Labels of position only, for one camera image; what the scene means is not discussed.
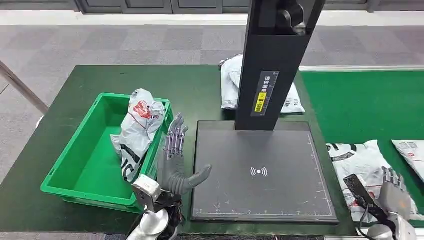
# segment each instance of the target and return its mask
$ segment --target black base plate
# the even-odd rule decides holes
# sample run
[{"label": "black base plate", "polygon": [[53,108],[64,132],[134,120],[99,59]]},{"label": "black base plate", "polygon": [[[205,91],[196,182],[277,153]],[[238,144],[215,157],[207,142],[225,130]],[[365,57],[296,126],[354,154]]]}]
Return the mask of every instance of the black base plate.
[{"label": "black base plate", "polygon": [[307,122],[274,131],[235,131],[233,121],[199,121],[193,220],[338,223]]}]

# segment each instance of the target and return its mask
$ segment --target green tabletop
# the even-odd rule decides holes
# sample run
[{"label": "green tabletop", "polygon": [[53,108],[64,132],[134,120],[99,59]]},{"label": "green tabletop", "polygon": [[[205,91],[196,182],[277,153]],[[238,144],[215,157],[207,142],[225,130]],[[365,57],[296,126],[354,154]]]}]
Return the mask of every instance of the green tabletop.
[{"label": "green tabletop", "polygon": [[[424,72],[311,72],[302,76],[304,82],[298,75],[296,84],[306,113],[282,116],[283,119],[309,121],[318,133],[319,123],[328,143],[378,139],[387,161],[404,175],[411,195],[424,212],[422,183],[389,142],[424,138]],[[41,192],[40,185],[98,94],[130,94],[138,88],[169,99],[174,113],[184,113],[190,127],[184,146],[188,173],[193,169],[196,122],[231,119],[220,109],[217,66],[77,66],[0,186],[0,232],[127,233],[135,214],[66,203]],[[354,226],[334,169],[327,161],[322,167],[340,220],[338,225],[189,221],[183,232],[352,235]],[[184,196],[184,202],[184,214],[189,216],[189,195]]]}]

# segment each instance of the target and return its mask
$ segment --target robotic hand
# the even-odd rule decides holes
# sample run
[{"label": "robotic hand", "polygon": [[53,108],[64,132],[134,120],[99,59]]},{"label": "robotic hand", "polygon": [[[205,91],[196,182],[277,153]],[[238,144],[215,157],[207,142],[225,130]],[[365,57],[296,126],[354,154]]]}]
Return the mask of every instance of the robotic hand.
[{"label": "robotic hand", "polygon": [[183,195],[209,178],[212,166],[205,166],[191,177],[184,174],[183,146],[188,126],[183,126],[184,118],[179,113],[169,126],[165,142],[163,167],[159,166],[157,181],[162,189],[175,195]]},{"label": "robotic hand", "polygon": [[[380,197],[376,200],[368,193],[355,174],[343,180],[365,212],[359,222],[359,232],[370,240],[416,240],[414,227],[408,222],[411,215],[411,198],[405,190],[403,178],[392,168],[384,171]],[[378,224],[371,226],[367,234],[361,230],[362,221],[370,213]]]},{"label": "robotic hand", "polygon": [[184,174],[183,146],[186,132],[184,117],[179,113],[169,126],[165,146],[158,159],[157,182],[141,175],[133,184],[140,206],[145,206],[140,224],[127,240],[172,240],[183,222],[181,195],[188,193],[206,181],[212,166],[205,166],[199,173]]}]

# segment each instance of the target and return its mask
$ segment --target plastic mailer bag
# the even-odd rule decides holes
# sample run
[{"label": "plastic mailer bag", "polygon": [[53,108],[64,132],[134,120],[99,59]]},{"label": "plastic mailer bag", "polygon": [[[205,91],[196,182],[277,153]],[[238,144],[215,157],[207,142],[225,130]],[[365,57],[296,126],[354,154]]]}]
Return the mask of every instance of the plastic mailer bag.
[{"label": "plastic mailer bag", "polygon": [[[240,78],[242,75],[243,55],[221,61],[221,108],[235,110],[239,101]],[[301,99],[295,84],[291,85],[281,113],[304,113]]]},{"label": "plastic mailer bag", "polygon": [[[352,220],[359,222],[365,209],[358,205],[343,179],[351,174],[356,174],[365,189],[378,199],[383,185],[384,171],[382,167],[388,169],[391,167],[380,152],[377,140],[370,140],[364,144],[332,143],[327,144],[327,149]],[[410,219],[424,220],[424,216],[418,213],[417,205],[412,199]],[[371,223],[376,221],[377,219],[368,213],[363,222]]]},{"label": "plastic mailer bag", "polygon": [[110,135],[115,151],[121,158],[122,177],[125,181],[135,181],[135,176],[143,165],[143,156],[164,121],[164,114],[164,105],[155,101],[149,91],[140,88],[132,93],[120,135]]},{"label": "plastic mailer bag", "polygon": [[391,142],[424,182],[424,140],[392,140]]}]

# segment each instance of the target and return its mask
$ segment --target sticker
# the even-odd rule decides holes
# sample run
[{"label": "sticker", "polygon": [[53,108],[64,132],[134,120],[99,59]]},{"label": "sticker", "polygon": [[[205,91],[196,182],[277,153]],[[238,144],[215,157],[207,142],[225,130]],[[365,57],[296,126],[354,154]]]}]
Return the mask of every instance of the sticker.
[{"label": "sticker", "polygon": [[264,108],[264,102],[265,102],[265,99],[266,98],[267,98],[267,93],[266,92],[259,93],[259,96],[257,97],[257,101],[256,101],[256,106],[254,107],[254,111],[256,113],[262,112],[262,109]]},{"label": "sticker", "polygon": [[267,113],[268,104],[279,74],[279,71],[262,71],[260,73],[251,117],[264,117]]}]

